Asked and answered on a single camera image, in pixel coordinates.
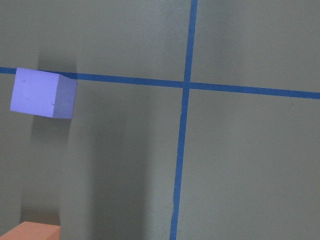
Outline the purple foam block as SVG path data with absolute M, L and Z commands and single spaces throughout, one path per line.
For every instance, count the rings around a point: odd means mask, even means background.
M 17 68 L 10 102 L 13 112 L 71 119 L 77 81 L 58 73 Z

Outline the orange foam block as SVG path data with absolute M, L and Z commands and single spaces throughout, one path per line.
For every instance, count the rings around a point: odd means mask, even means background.
M 25 221 L 0 237 L 1 240 L 60 240 L 59 225 Z

